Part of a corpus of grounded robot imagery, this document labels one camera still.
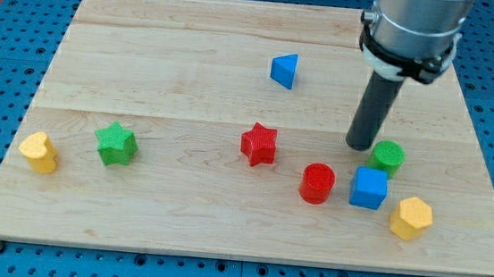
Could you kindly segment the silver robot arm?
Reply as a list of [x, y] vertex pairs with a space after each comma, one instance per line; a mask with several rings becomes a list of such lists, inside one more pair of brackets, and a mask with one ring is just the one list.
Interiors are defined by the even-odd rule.
[[384, 79], [431, 84], [452, 64], [475, 0], [373, 0], [359, 46]]

